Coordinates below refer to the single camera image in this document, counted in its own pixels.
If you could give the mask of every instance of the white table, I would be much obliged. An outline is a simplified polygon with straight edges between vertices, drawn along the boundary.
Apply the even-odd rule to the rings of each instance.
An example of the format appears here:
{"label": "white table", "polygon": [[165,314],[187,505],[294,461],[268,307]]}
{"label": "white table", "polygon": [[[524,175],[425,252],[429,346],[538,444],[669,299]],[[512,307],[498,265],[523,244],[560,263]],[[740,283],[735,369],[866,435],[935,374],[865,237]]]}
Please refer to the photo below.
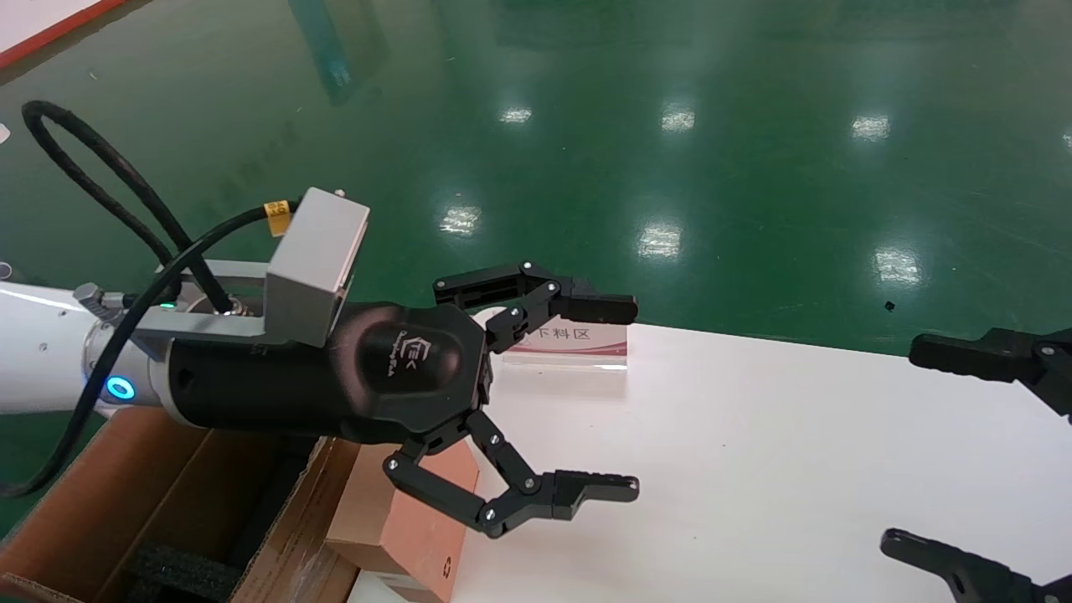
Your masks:
{"label": "white table", "polygon": [[[951,603],[898,527],[1044,584],[1072,573],[1072,427],[1019,385],[881,356],[634,325],[621,387],[502,366],[489,415],[537,472],[640,499],[466,538],[455,603]],[[478,494],[503,489],[485,465]],[[401,601],[361,577],[351,601]]]}
{"label": "white table", "polygon": [[88,23],[122,1],[0,1],[0,68]]}

